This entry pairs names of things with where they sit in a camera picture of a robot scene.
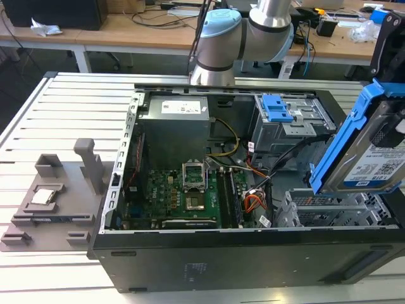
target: cpu chip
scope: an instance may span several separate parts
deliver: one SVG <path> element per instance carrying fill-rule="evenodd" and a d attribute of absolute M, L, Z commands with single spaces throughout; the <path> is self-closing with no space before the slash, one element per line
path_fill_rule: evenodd
<path fill-rule="evenodd" d="M 187 193 L 185 197 L 186 210 L 205 210 L 204 194 L 201 193 Z"/>

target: metal slotted table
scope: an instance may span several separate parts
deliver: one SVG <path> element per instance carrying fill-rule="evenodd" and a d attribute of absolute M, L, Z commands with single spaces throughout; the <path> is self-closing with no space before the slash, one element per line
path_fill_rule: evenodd
<path fill-rule="evenodd" d="M 36 171 L 41 153 L 80 161 L 75 140 L 91 137 L 103 161 L 114 160 L 134 84 L 186 84 L 183 76 L 51 73 L 0 136 L 0 235 Z M 329 90 L 346 113 L 362 85 L 322 80 L 237 79 L 237 85 Z M 1 303 L 405 303 L 405 258 L 354 285 L 119 294 L 86 252 L 0 253 Z"/>

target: sticker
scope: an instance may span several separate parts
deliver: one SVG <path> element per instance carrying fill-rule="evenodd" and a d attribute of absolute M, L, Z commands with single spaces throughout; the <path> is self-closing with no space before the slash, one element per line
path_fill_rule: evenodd
<path fill-rule="evenodd" d="M 166 100 L 162 102 L 162 114 L 201 114 L 200 102 Z"/>
<path fill-rule="evenodd" d="M 291 115 L 301 115 L 301 116 L 302 116 L 302 113 L 301 113 L 300 110 L 296 110 L 296 111 L 290 110 L 290 114 L 291 114 Z"/>
<path fill-rule="evenodd" d="M 254 153 L 254 142 L 249 141 L 247 143 L 247 148 L 248 148 L 250 153 Z"/>
<path fill-rule="evenodd" d="M 259 222 L 261 222 L 263 224 L 263 226 L 265 226 L 266 228 L 269 228 L 271 226 L 271 222 L 267 218 L 265 218 L 263 215 L 260 216 Z"/>
<path fill-rule="evenodd" d="M 395 148 L 378 148 L 372 144 L 346 176 L 344 185 L 377 186 L 389 180 L 404 163 L 405 141 Z"/>

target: motherboard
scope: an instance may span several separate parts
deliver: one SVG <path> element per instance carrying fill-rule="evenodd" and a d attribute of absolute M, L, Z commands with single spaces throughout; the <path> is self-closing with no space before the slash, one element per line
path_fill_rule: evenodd
<path fill-rule="evenodd" d="M 236 227 L 242 224 L 242 194 L 247 189 L 244 171 L 216 169 L 203 172 L 204 178 L 195 167 L 150 170 L 144 199 L 127 202 L 123 228 L 193 229 L 198 226 L 219 229 L 232 227 L 232 222 Z M 200 182 L 204 182 L 204 189 L 184 186 Z"/>

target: floor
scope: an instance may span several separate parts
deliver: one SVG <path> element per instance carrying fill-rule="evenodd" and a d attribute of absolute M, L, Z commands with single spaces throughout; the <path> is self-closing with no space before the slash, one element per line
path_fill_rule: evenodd
<path fill-rule="evenodd" d="M 66 51 L 28 49 L 40 70 L 29 60 L 26 52 L 19 51 L 21 53 L 19 62 L 6 61 L 0 66 L 0 132 L 8 125 L 46 71 L 77 72 L 75 58 L 69 57 Z M 186 70 L 185 56 L 133 54 L 131 60 L 130 54 L 116 55 L 121 61 L 121 71 L 118 73 L 184 75 Z M 114 62 L 104 53 L 91 52 L 89 57 L 94 73 L 115 72 Z M 274 78 L 277 76 L 270 66 L 264 66 L 262 63 L 259 68 L 250 66 L 248 72 L 241 73 L 240 64 L 241 62 L 237 61 L 234 65 L 236 77 Z M 305 77 L 302 76 L 303 70 L 303 68 L 294 70 L 291 78 L 346 80 L 344 65 L 312 64 Z"/>

